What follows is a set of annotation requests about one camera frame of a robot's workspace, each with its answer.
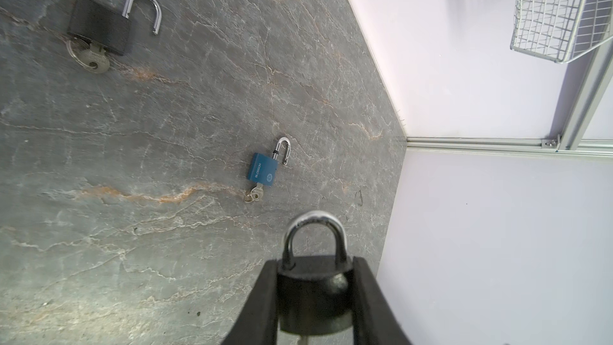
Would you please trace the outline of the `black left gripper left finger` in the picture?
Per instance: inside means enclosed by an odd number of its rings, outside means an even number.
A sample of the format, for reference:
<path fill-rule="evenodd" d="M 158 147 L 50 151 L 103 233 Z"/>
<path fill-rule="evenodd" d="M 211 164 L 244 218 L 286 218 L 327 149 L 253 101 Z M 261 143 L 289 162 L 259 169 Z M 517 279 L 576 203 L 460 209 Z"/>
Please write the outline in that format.
<path fill-rule="evenodd" d="M 222 344 L 277 344 L 277 261 L 268 260 Z"/>

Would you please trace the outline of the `blue padlock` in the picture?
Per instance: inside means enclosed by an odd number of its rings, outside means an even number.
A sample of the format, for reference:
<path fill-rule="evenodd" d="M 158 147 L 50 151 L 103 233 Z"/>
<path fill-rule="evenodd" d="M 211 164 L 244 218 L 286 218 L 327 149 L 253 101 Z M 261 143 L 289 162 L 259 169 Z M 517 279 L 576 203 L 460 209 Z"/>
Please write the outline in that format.
<path fill-rule="evenodd" d="M 281 150 L 283 145 L 286 145 L 286 150 L 282 164 L 287 166 L 291 155 L 291 142 L 287 137 L 281 137 L 277 141 L 271 156 L 266 156 L 262 153 L 255 153 L 253 155 L 249 171 L 247 172 L 247 179 L 264 186 L 272 186 L 276 178 L 276 171 L 279 167 L 279 162 L 277 160 L 279 150 Z"/>

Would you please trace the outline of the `small black padlock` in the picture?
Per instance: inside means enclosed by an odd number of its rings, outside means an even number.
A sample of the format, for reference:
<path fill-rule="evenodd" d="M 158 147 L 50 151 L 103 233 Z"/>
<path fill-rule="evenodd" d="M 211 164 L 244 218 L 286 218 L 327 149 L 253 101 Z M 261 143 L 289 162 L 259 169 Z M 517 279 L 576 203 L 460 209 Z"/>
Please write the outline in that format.
<path fill-rule="evenodd" d="M 335 238 L 330 256 L 297 257 L 293 240 L 307 225 L 323 225 Z M 333 335 L 353 324 L 353 263 L 347 254 L 346 233 L 337 217 L 311 211 L 295 217 L 284 236 L 284 250 L 277 268 L 280 330 L 302 337 Z"/>

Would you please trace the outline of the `large silver key with ring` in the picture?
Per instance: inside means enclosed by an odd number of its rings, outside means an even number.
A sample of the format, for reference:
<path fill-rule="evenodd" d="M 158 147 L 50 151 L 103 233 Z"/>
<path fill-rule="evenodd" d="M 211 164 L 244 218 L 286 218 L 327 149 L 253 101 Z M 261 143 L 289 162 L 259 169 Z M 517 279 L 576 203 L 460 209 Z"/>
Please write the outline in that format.
<path fill-rule="evenodd" d="M 106 49 L 95 42 L 72 38 L 65 42 L 69 55 L 89 73 L 101 74 L 110 69 Z"/>

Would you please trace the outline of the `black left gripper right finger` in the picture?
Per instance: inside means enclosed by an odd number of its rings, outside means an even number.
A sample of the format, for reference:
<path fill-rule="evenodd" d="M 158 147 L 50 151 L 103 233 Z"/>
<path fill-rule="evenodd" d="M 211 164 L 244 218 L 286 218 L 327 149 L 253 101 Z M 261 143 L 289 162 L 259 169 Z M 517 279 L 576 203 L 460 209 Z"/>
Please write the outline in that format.
<path fill-rule="evenodd" d="M 411 341 L 395 319 L 367 260 L 354 257 L 353 267 L 354 344 L 411 345 Z"/>

